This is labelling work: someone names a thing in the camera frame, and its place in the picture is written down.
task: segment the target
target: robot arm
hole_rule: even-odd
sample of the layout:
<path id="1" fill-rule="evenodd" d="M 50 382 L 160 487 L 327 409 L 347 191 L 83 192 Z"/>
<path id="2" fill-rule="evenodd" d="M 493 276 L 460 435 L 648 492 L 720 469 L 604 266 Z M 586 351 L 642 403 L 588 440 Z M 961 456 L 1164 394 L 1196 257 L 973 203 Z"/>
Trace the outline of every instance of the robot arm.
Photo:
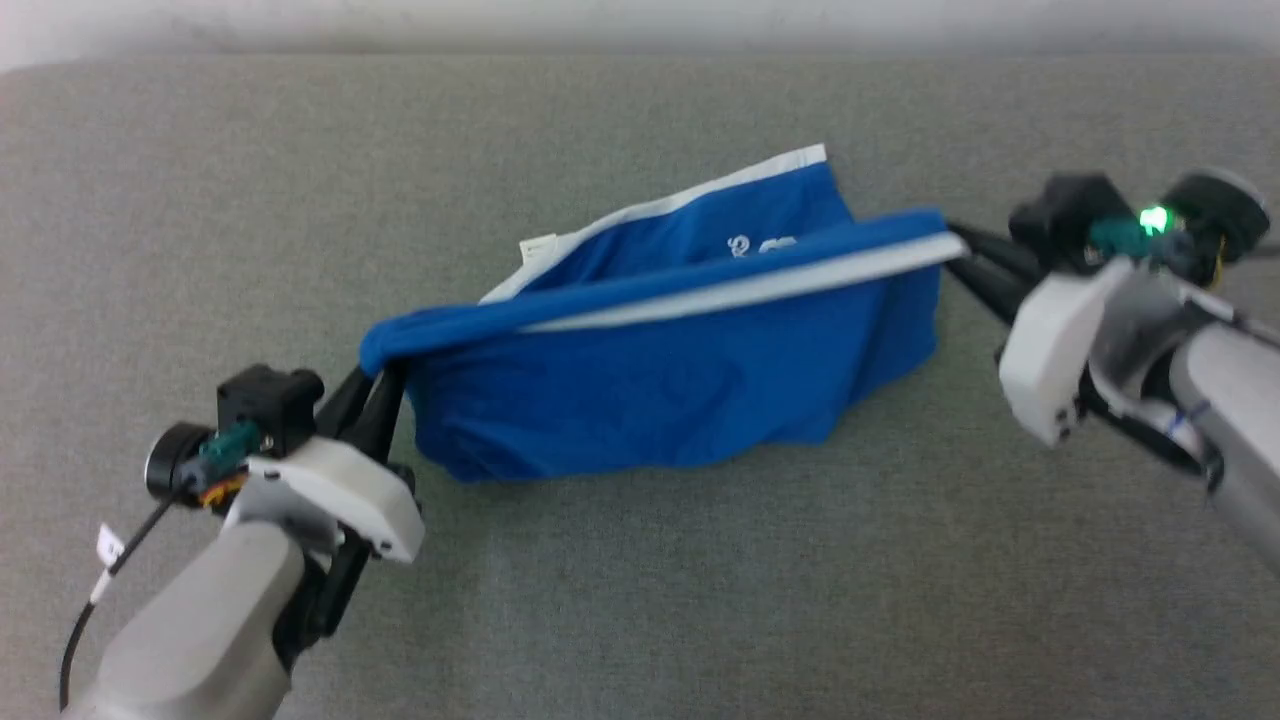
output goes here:
<path id="1" fill-rule="evenodd" d="M 1270 220 L 1219 173 L 1184 178 L 1162 205 L 1134 214 L 1101 176 L 1053 178 L 1015 211 L 1012 242 L 952 228 L 972 256 L 948 269 L 1011 325 L 998 374 L 1024 429 L 1055 446 L 1102 418 L 1204 482 L 1280 574 L 1280 336 L 1199 287 Z M 1161 227 L 1144 228 L 1152 217 Z M 1130 231 L 1148 242 L 1115 242 Z"/>
<path id="2" fill-rule="evenodd" d="M 219 388 L 216 432 L 161 436 L 148 489 L 209 506 L 223 529 L 115 635 L 67 717 L 275 715 L 294 660 L 334 633 L 367 560 L 411 562 L 425 534 L 412 475 L 385 465 L 399 369 L 371 388 L 357 369 L 312 416 L 319 378 L 255 366 Z M 234 451 L 244 438 L 257 452 Z"/>

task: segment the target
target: blue fabric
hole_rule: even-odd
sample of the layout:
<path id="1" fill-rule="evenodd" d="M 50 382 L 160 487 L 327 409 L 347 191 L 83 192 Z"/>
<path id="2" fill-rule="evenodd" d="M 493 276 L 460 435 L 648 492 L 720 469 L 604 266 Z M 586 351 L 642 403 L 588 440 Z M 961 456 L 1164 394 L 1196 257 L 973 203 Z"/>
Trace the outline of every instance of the blue fabric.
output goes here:
<path id="1" fill-rule="evenodd" d="M 508 301 L 370 331 L 370 375 L 410 361 L 421 452 L 462 482 L 724 460 L 820 442 L 933 351 L 938 268 L 622 327 L 518 332 L 945 231 L 937 213 L 854 224 L 826 164 L 704 196 L 588 240 Z M 735 258 L 737 236 L 753 250 Z M 796 243 L 759 254 L 767 238 Z"/>

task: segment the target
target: white background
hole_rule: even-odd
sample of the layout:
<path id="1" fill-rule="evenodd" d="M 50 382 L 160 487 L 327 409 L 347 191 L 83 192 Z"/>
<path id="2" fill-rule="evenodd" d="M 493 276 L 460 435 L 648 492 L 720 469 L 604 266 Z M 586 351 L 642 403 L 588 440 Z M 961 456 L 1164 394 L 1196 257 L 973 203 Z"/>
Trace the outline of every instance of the white background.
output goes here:
<path id="1" fill-rule="evenodd" d="M 146 51 L 1280 50 L 1280 0 L 0 0 L 0 69 Z"/>

